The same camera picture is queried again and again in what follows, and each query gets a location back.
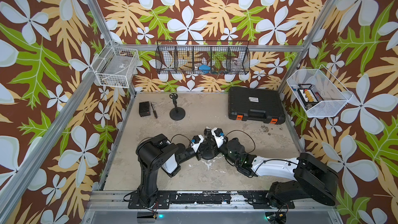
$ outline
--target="round stand base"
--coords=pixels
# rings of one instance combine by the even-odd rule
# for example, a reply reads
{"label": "round stand base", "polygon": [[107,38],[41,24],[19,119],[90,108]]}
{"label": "round stand base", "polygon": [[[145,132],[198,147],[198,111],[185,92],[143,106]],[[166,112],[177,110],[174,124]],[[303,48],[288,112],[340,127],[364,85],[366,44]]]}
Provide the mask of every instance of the round stand base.
{"label": "round stand base", "polygon": [[177,108],[178,108],[178,112],[176,112],[175,108],[173,108],[170,111],[170,117],[174,121],[180,121],[185,117],[185,110],[181,107],[177,107]]}

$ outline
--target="black power supply box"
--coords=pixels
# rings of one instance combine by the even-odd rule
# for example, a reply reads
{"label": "black power supply box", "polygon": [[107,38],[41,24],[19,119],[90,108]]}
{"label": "black power supply box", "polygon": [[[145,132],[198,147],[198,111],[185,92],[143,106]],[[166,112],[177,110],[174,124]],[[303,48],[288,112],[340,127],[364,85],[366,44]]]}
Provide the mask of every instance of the black power supply box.
{"label": "black power supply box", "polygon": [[150,115],[149,101],[140,102],[140,107],[139,107],[138,111],[139,111],[141,117],[149,116]]}

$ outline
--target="black cable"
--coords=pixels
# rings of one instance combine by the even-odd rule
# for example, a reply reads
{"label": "black cable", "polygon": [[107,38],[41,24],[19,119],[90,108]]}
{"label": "black cable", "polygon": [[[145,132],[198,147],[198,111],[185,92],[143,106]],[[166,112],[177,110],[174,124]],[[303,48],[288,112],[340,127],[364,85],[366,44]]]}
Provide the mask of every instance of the black cable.
{"label": "black cable", "polygon": [[146,139],[150,139],[150,138],[159,138],[159,139],[164,139],[164,138],[162,138],[162,137],[147,137],[147,138],[143,138],[138,144],[137,144],[137,146],[139,145],[139,144],[141,144],[144,140],[146,140]]}
{"label": "black cable", "polygon": [[128,195],[132,195],[132,193],[135,193],[135,192],[137,192],[137,190],[134,190],[134,191],[132,191],[132,192],[130,192],[130,193],[128,193],[128,194],[126,194],[124,197],[123,197],[123,201],[125,201],[125,202],[129,202],[130,200],[128,200],[128,201],[126,201],[126,196],[128,196]]}
{"label": "black cable", "polygon": [[289,161],[289,160],[285,160],[285,159],[278,159],[278,158],[272,158],[272,159],[268,159],[268,160],[264,160],[257,168],[256,168],[256,170],[254,171],[254,174],[251,176],[251,177],[249,177],[249,178],[252,178],[252,177],[254,177],[254,175],[256,174],[256,172],[257,172],[257,170],[260,168],[260,166],[263,164],[263,163],[266,163],[266,162],[268,162],[268,161],[272,161],[272,160],[279,160],[279,161],[285,161],[285,162],[288,162],[288,165],[290,165],[291,163],[293,163],[293,164],[295,164],[295,165],[297,165],[298,166],[298,164],[297,163],[295,163],[295,162],[292,162],[292,161]]}
{"label": "black cable", "polygon": [[254,148],[253,148],[250,152],[254,152],[254,150],[256,149],[256,143],[254,142],[253,138],[252,138],[249,134],[247,134],[246,132],[241,131],[241,130],[233,130],[233,131],[230,131],[229,133],[227,133],[227,134],[225,135],[225,137],[227,137],[228,134],[230,134],[231,132],[235,132],[235,131],[243,132],[243,133],[245,133],[247,136],[250,137],[250,139],[253,141],[253,144],[254,144]]}
{"label": "black cable", "polygon": [[172,137],[172,139],[170,140],[170,143],[173,141],[173,138],[174,138],[175,136],[178,136],[178,135],[180,135],[180,136],[182,136],[182,137],[186,137],[186,139],[189,141],[189,143],[188,143],[188,147],[189,147],[189,145],[191,144],[191,140],[190,140],[187,136],[184,136],[184,135],[182,135],[182,134],[176,134],[176,135],[174,135],[174,136]]}

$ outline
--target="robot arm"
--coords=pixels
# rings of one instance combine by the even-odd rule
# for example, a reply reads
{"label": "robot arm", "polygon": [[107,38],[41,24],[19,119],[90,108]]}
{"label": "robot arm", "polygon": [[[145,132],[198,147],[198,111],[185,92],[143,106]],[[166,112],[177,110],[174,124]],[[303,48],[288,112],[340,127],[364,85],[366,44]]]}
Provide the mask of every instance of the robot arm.
{"label": "robot arm", "polygon": [[162,134],[139,144],[137,155],[141,164],[141,185],[137,191],[140,204],[151,207],[155,202],[159,168],[173,177],[180,171],[182,162],[193,157],[210,160],[219,153],[248,178],[272,175],[290,179],[272,184],[267,199],[274,207],[303,198],[335,205],[338,176],[330,167],[307,153],[290,159],[269,159],[249,154],[237,138],[228,141],[220,128],[206,128],[203,136],[192,138],[188,148],[170,143]]}

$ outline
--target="basket divider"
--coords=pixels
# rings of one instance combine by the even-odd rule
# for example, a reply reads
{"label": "basket divider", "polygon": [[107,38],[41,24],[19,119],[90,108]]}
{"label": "basket divider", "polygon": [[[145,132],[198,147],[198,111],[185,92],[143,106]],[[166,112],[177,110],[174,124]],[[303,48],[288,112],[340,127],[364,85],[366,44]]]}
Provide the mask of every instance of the basket divider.
{"label": "basket divider", "polygon": [[174,70],[178,68],[178,53],[177,53],[177,46],[174,47]]}
{"label": "basket divider", "polygon": [[193,46],[192,46],[192,74],[194,74],[195,72],[195,56],[193,54]]}
{"label": "basket divider", "polygon": [[213,68],[213,58],[212,58],[212,56],[213,56],[213,46],[210,46],[210,55],[209,55],[209,57],[210,57],[210,73],[212,72],[212,70],[214,70],[214,68]]}

